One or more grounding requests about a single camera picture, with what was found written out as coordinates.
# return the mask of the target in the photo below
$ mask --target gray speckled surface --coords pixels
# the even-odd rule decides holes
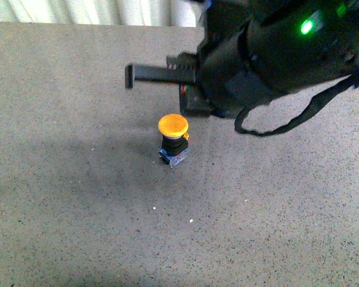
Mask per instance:
[[[178,87],[125,91],[124,66],[202,38],[0,23],[0,286],[359,286],[359,89],[272,138],[189,118],[171,170],[157,123]],[[322,88],[248,125],[285,123]]]

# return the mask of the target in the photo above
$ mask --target white curtain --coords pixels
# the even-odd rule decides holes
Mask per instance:
[[[200,15],[186,0],[0,0],[0,22],[196,27]]]

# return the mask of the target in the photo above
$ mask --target black metal bracket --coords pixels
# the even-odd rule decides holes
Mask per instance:
[[[196,83],[196,73],[194,70],[127,65],[125,67],[125,87],[133,88],[135,80],[191,85]]]

